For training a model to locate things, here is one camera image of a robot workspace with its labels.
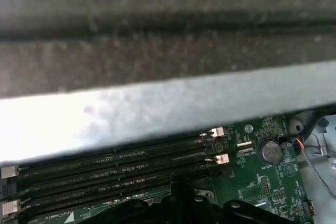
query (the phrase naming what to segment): electronic component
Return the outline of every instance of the electronic component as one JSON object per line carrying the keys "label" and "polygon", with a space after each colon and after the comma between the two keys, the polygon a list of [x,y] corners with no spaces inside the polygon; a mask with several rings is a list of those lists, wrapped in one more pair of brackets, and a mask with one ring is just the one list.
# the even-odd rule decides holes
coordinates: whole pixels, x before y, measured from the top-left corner
{"label": "electronic component", "polygon": [[265,140],[260,144],[259,151],[265,163],[276,165],[282,160],[281,146],[276,141]]}
{"label": "electronic component", "polygon": [[216,156],[216,159],[218,165],[229,163],[229,156],[227,154],[218,155]]}
{"label": "electronic component", "polygon": [[302,203],[302,206],[303,206],[303,210],[304,210],[304,212],[307,216],[316,215],[312,200],[305,199],[305,200],[301,201],[301,203]]}
{"label": "electronic component", "polygon": [[224,136],[223,127],[211,129],[210,132],[212,132],[213,137]]}
{"label": "electronic component", "polygon": [[285,192],[284,191],[278,191],[276,193],[272,194],[272,200],[282,200],[285,197]]}
{"label": "electronic component", "polygon": [[[252,134],[245,131],[247,124],[253,125]],[[295,169],[290,177],[285,173],[285,165],[297,166],[293,146],[279,145],[286,160],[283,163],[281,158],[279,166],[265,166],[270,164],[265,157],[270,158],[267,153],[262,156],[262,150],[269,147],[265,147],[267,143],[278,144],[265,139],[275,139],[283,132],[286,120],[279,116],[54,163],[26,164],[27,168],[19,167],[19,174],[7,179],[8,184],[2,187],[10,196],[5,200],[19,200],[18,210],[6,218],[17,217],[11,221],[18,220],[18,224],[77,223],[79,218],[86,219],[125,200],[168,194],[172,173],[191,173],[194,188],[210,188],[219,206],[242,199],[262,209],[287,213],[293,199],[305,199],[305,194],[296,194],[298,189],[305,190],[300,173]],[[5,212],[15,211],[11,206],[8,204]],[[313,223],[303,211],[297,213],[293,216],[296,222]]]}
{"label": "electronic component", "polygon": [[243,149],[243,150],[238,151],[238,153],[251,152],[253,150],[254,150],[253,148],[247,148],[247,149]]}
{"label": "electronic component", "polygon": [[241,146],[245,146],[245,145],[250,145],[250,144],[252,144],[252,141],[248,141],[248,142],[243,142],[243,143],[237,144],[237,147],[241,147]]}
{"label": "electronic component", "polygon": [[1,178],[11,178],[19,175],[17,165],[6,166],[1,168]]}
{"label": "electronic component", "polygon": [[260,178],[260,183],[261,183],[261,186],[262,186],[262,190],[264,192],[264,196],[265,197],[268,197],[271,195],[270,193],[270,190],[269,190],[269,186],[268,186],[268,181],[267,181],[267,177],[261,177]]}

